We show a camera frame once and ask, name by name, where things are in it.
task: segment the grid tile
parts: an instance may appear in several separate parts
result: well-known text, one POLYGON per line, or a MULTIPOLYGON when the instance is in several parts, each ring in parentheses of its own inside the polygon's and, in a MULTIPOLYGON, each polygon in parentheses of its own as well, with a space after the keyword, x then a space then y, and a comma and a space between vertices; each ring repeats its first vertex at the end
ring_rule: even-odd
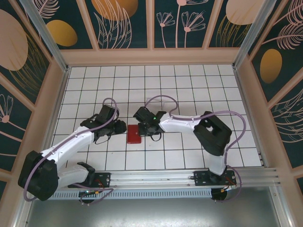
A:
MULTIPOLYGON (((137 124, 133 114, 149 98, 169 95, 178 100, 174 114, 202 115, 205 111, 233 110, 247 122, 244 137, 228 154, 231 166, 260 166, 261 161, 250 131, 248 119, 230 65, 155 65, 72 68, 53 138, 56 144, 77 129, 80 123, 99 113, 102 102, 113 97, 120 120, 137 124)), ((169 112, 175 103, 167 97, 153 100, 148 109, 154 114, 169 112)), ((239 136, 243 123, 237 116, 218 116, 232 130, 231 142, 239 136)), ((194 134, 165 133, 160 141, 142 138, 141 144, 127 144, 127 134, 109 141, 101 137, 80 149, 67 166, 83 161, 99 171, 203 168, 209 166, 209 154, 202 150, 194 134)))

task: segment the flower illustration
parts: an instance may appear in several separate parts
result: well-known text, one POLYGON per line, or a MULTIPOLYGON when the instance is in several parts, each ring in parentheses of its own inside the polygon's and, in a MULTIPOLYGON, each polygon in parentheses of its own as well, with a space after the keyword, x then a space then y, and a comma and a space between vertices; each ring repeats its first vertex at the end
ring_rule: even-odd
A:
POLYGON ((208 0, 177 0, 178 5, 185 6, 185 5, 198 5, 208 2, 208 0))
POLYGON ((163 28, 166 26, 174 25, 175 20, 173 20, 173 16, 171 13, 163 13, 163 15, 162 15, 162 13, 157 13, 157 19, 161 26, 162 40, 163 40, 164 48, 166 48, 165 41, 164 41, 163 28))
POLYGON ((3 94, 0 95, 0 122, 8 123, 9 115, 11 109, 13 108, 14 99, 10 96, 7 97, 7 101, 5 101, 5 97, 3 94))
POLYGON ((185 31, 184 47, 186 48, 186 37, 188 32, 205 29, 203 13, 192 13, 188 18, 188 12, 182 13, 182 23, 185 31))

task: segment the black bracket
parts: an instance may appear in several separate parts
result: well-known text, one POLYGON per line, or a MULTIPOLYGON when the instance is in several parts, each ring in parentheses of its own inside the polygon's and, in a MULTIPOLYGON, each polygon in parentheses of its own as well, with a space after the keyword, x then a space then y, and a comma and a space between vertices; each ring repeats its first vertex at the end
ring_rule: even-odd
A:
POLYGON ((214 183, 210 179, 209 171, 195 171, 194 176, 191 176, 190 179, 195 181, 195 186, 226 186, 230 184, 237 185, 235 172, 232 170, 226 170, 221 176, 220 180, 214 183))
MULTIPOLYGON (((82 186, 89 187, 89 188, 100 188, 102 190, 102 186, 100 185, 100 182, 103 184, 105 188, 109 188, 110 185, 110 176, 111 173, 95 173, 94 180, 91 184, 87 184, 85 182, 79 183, 82 186)), ((78 186, 75 186, 73 184, 68 185, 69 188, 78 188, 78 186)))

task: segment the purple cable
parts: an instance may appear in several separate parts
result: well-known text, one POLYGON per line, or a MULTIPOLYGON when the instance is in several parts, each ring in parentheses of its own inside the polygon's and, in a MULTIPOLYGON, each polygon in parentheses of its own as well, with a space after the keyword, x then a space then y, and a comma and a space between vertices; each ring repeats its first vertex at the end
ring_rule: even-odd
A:
MULTIPOLYGON (((78 186, 80 188, 85 188, 85 189, 88 189, 88 190, 94 190, 94 191, 99 191, 100 190, 99 188, 89 188, 89 187, 86 187, 86 186, 82 186, 81 184, 78 184, 78 183, 74 183, 73 185, 78 186)), ((104 200, 105 197, 107 197, 110 193, 112 193, 113 190, 114 190, 113 188, 103 188, 100 193, 102 193, 104 191, 110 191, 110 192, 108 192, 107 194, 102 196, 100 199, 94 200, 93 202, 88 203, 87 205, 89 206, 89 205, 93 205, 93 204, 96 204, 98 202, 101 202, 102 200, 104 200)), ((81 201, 82 205, 84 204, 84 202, 82 201, 84 196, 85 196, 85 194, 81 195, 81 197, 80 197, 80 201, 81 201)))
POLYGON ((115 111, 114 111, 113 116, 112 116, 106 123, 104 123, 103 125, 100 125, 100 126, 98 126, 98 127, 96 127, 96 128, 87 129, 87 130, 78 132, 78 133, 75 134, 74 136, 72 136, 72 137, 68 138, 67 140, 63 141, 62 143, 60 143, 60 144, 59 144, 57 147, 55 147, 51 152, 49 152, 46 156, 44 156, 44 157, 43 157, 43 158, 34 166, 34 168, 32 169, 32 171, 31 171, 30 174, 28 175, 28 178, 27 178, 27 181, 26 181, 26 183, 25 183, 24 190, 23 190, 23 197, 24 197, 25 201, 31 202, 31 201, 34 201, 34 200, 37 198, 37 197, 33 197, 33 198, 29 199, 29 198, 27 197, 28 185, 29 185, 29 182, 30 182, 30 180, 32 179, 32 177, 33 177, 35 171, 39 168, 39 166, 40 166, 48 157, 50 157, 52 154, 54 154, 55 151, 57 151, 60 147, 62 147, 64 144, 66 144, 67 142, 69 142, 69 141, 72 140, 73 138, 75 138, 75 137, 77 137, 77 136, 79 136, 79 135, 81 135, 81 134, 83 134, 83 133, 86 133, 86 132, 88 132, 88 131, 94 131, 94 130, 101 129, 101 128, 105 127, 106 125, 108 125, 109 123, 112 122, 112 120, 115 118, 115 116, 116 116, 116 114, 117 114, 117 109, 118 109, 117 103, 116 103, 116 101, 115 101, 114 99, 112 99, 112 98, 106 98, 106 99, 103 100, 103 103, 102 103, 103 105, 104 105, 104 103, 105 103, 106 100, 112 100, 113 103, 115 104, 115 111))
POLYGON ((234 114, 238 117, 241 118, 241 120, 243 121, 243 131, 242 133, 240 134, 240 136, 234 141, 232 142, 229 146, 227 146, 227 148, 225 149, 225 156, 224 156, 224 163, 226 164, 226 166, 228 168, 231 168, 238 176, 239 178, 239 190, 238 190, 238 193, 232 197, 231 199, 228 199, 228 200, 223 200, 223 201, 220 201, 220 202, 228 202, 228 201, 232 201, 234 200, 235 198, 238 197, 238 195, 240 194, 241 192, 241 189, 242 189, 242 179, 240 177, 240 174, 238 173, 238 171, 231 167, 230 165, 227 164, 227 152, 228 150, 236 143, 238 142, 244 135, 245 131, 246 131, 246 122, 245 122, 245 119, 237 112, 234 112, 234 111, 229 111, 229 110, 226 110, 226 111, 218 111, 218 112, 214 112, 214 113, 210 113, 210 114, 207 114, 207 115, 204 115, 204 116, 200 116, 200 117, 197 117, 197 118, 181 118, 181 117, 175 117, 171 114, 171 112, 173 112, 174 110, 177 110, 178 109, 178 102, 173 98, 173 97, 170 97, 170 96, 167 96, 167 95, 158 95, 158 96, 155 96, 155 97, 152 97, 150 100, 148 100, 148 102, 145 104, 145 107, 155 98, 158 98, 158 97, 166 97, 166 98, 170 98, 171 100, 173 100, 176 104, 176 107, 172 110, 169 111, 169 116, 172 118, 172 119, 175 119, 175 120, 179 120, 179 121, 198 121, 198 120, 202 120, 202 119, 205 119, 205 118, 208 118, 208 117, 211 117, 211 116, 214 116, 214 115, 217 115, 217 114, 234 114))

